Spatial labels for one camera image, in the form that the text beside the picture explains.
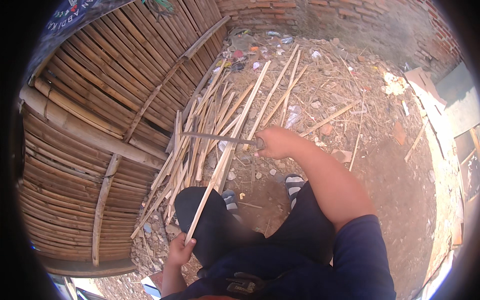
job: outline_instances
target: forearm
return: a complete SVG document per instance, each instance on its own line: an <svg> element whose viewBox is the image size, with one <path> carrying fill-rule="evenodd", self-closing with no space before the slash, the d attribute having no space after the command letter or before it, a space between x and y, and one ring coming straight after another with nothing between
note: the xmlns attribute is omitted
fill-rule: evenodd
<svg viewBox="0 0 480 300"><path fill-rule="evenodd" d="M162 297L184 291L187 288L185 279L181 274L181 265L169 264L163 268Z"/></svg>
<svg viewBox="0 0 480 300"><path fill-rule="evenodd" d="M291 157L308 177L313 194L336 231L349 221L375 214L375 208L357 179L335 158L300 138Z"/></svg>

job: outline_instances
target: blade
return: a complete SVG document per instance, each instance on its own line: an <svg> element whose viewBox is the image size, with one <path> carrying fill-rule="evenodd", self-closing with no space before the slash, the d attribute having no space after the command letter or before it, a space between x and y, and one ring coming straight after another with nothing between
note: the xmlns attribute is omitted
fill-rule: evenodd
<svg viewBox="0 0 480 300"><path fill-rule="evenodd" d="M185 136L194 136L199 138L207 138L211 140L220 140L220 141L227 141L227 142L235 142L239 144L250 144L256 145L256 141L248 141L243 139L236 139L234 137L229 136L222 136L222 135L215 135L215 134L207 134L207 133L199 133L199 132L182 132L180 135Z"/></svg>

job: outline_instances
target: hand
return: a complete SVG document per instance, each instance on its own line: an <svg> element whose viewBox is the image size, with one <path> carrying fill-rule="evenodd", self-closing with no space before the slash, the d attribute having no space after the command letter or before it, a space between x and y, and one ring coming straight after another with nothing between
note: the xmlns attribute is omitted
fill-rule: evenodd
<svg viewBox="0 0 480 300"><path fill-rule="evenodd" d="M304 139L296 133L279 126L273 126L255 134L264 141L265 149L258 150L255 156L266 156L273 159L291 157L292 152Z"/></svg>
<svg viewBox="0 0 480 300"><path fill-rule="evenodd" d="M170 252L168 253L167 264L181 266L190 260L193 248L197 243L196 239L191 239L185 246L185 232L180 233L172 242L170 242Z"/></svg>

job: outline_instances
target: person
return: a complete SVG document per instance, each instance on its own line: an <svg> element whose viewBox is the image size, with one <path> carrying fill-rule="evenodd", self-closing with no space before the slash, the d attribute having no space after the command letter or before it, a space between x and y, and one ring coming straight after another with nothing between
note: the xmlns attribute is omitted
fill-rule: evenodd
<svg viewBox="0 0 480 300"><path fill-rule="evenodd" d="M212 191L193 238L186 234L205 187L179 193L182 233L170 243L162 298L395 299L375 208L355 177L335 158L297 134L274 126L256 133L255 156L293 158L308 181L286 176L291 212L270 237L240 221L235 195ZM187 287L181 266L194 253L200 279ZM333 257L333 266L329 263Z"/></svg>

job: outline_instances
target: person's left hand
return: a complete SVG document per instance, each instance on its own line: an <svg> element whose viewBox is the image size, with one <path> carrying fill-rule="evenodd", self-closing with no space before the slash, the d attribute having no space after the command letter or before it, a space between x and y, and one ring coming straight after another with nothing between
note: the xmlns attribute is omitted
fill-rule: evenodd
<svg viewBox="0 0 480 300"><path fill-rule="evenodd" d="M181 266L190 260L193 248L197 243L196 239L191 239L185 246L185 232L180 233L172 242L170 242L170 252L168 253L167 264Z"/></svg>

